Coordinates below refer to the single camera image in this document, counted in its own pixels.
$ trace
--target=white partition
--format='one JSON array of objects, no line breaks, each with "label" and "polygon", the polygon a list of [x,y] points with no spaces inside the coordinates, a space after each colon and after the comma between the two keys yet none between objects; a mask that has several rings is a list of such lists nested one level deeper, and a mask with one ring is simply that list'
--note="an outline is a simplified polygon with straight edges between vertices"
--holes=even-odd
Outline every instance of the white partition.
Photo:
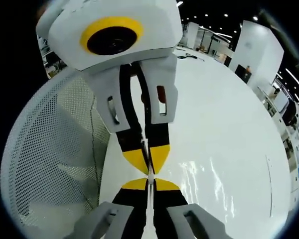
[{"label": "white partition", "polygon": [[238,65],[250,66],[252,76],[248,85],[254,89],[260,82],[274,81],[284,50],[270,29],[244,21],[236,50],[229,68],[235,72]]},{"label": "white partition", "polygon": [[199,25],[194,22],[188,24],[186,38],[187,38],[187,47],[193,49],[196,41],[196,36],[198,32]]}]

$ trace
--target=perforated metal mesh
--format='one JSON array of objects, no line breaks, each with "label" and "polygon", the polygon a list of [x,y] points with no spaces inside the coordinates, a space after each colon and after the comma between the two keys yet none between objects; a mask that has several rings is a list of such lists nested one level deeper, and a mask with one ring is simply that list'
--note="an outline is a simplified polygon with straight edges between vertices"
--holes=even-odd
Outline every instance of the perforated metal mesh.
[{"label": "perforated metal mesh", "polygon": [[63,238],[98,205],[109,133],[95,106],[84,80],[67,68],[15,122],[1,163],[1,195],[27,238]]}]

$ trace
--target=yellow lens ring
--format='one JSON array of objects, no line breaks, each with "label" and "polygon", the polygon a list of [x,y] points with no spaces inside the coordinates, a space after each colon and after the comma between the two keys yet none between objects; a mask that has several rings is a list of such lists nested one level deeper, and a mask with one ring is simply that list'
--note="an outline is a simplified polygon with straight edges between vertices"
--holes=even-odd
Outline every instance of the yellow lens ring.
[{"label": "yellow lens ring", "polygon": [[135,32],[137,35],[137,40],[143,35],[144,29],[140,22],[126,16],[108,16],[104,18],[100,18],[91,24],[89,24],[85,30],[81,34],[80,38],[80,45],[83,47],[83,49],[89,53],[94,54],[91,52],[88,47],[87,43],[88,40],[91,38],[93,34],[96,32],[103,30],[108,27],[125,27]]}]

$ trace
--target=black ceiling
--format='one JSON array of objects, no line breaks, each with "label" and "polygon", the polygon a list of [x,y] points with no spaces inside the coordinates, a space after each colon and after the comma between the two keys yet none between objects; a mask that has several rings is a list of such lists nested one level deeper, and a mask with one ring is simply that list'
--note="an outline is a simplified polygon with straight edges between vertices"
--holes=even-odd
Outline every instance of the black ceiling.
[{"label": "black ceiling", "polygon": [[211,30],[233,36],[232,42],[238,40],[239,24],[243,20],[253,21],[272,30],[284,48],[284,57],[280,67],[282,82],[294,95],[299,97],[299,85],[290,76],[286,68],[299,80],[299,1],[283,3],[277,1],[216,1],[216,0],[182,0],[179,7],[182,23],[196,22],[200,26],[210,27]]}]

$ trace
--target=white table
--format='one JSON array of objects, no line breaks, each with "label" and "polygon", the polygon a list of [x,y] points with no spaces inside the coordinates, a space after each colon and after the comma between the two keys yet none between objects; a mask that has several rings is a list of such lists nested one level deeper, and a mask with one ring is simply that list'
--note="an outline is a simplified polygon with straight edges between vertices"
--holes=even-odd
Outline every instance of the white table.
[{"label": "white table", "polygon": [[[272,238],[287,218],[291,193],[288,160],[276,126],[253,91],[230,69],[205,54],[186,52],[205,61],[178,60],[171,151],[156,177],[178,185],[188,203],[198,203],[221,220],[232,238]],[[177,55],[186,52],[175,50]],[[144,126],[137,79],[131,89]],[[141,177],[123,158],[112,135],[100,203],[111,202],[123,184]],[[143,238],[152,235],[146,232]]]}]

